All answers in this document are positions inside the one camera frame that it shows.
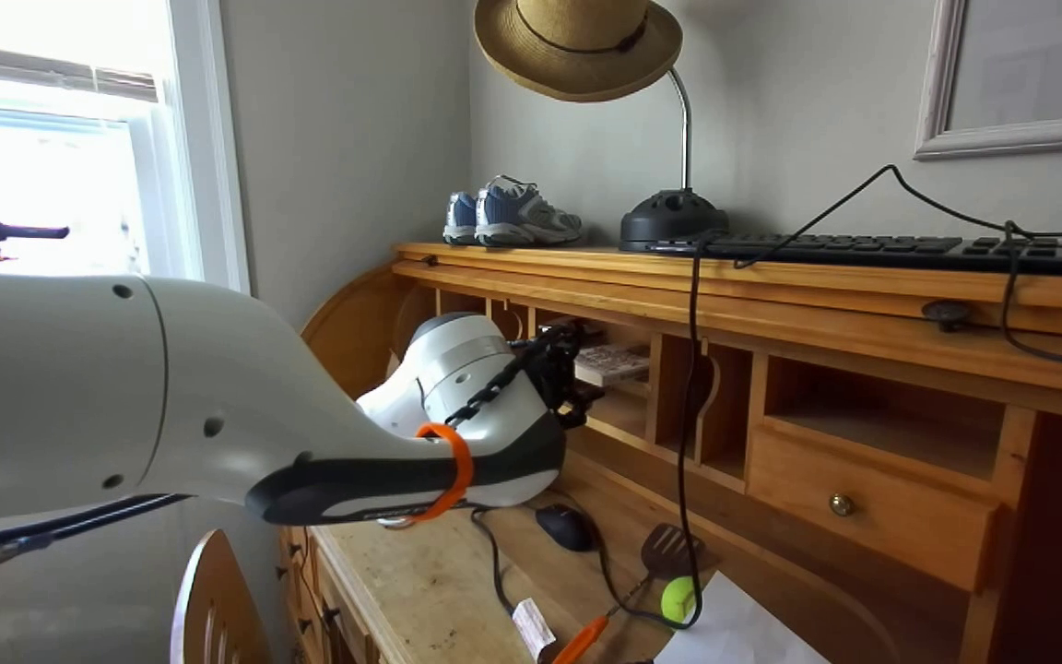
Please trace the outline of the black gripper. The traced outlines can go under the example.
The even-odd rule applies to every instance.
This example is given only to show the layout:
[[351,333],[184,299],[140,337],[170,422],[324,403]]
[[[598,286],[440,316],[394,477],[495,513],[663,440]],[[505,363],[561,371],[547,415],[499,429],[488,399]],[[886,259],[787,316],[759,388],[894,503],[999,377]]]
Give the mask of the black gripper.
[[601,388],[574,377],[580,352],[593,340],[582,320],[542,326],[535,340],[516,342],[528,381],[562,429],[582,429]]

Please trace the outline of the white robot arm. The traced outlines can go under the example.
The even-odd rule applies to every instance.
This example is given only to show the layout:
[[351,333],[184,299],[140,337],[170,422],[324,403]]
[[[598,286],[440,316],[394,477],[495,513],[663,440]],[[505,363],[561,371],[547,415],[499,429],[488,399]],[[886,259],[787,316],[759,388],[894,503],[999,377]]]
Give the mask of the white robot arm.
[[196,280],[0,272],[0,564],[184,497],[270,524],[519,505],[582,422],[580,337],[424,320],[345,395],[265,302]]

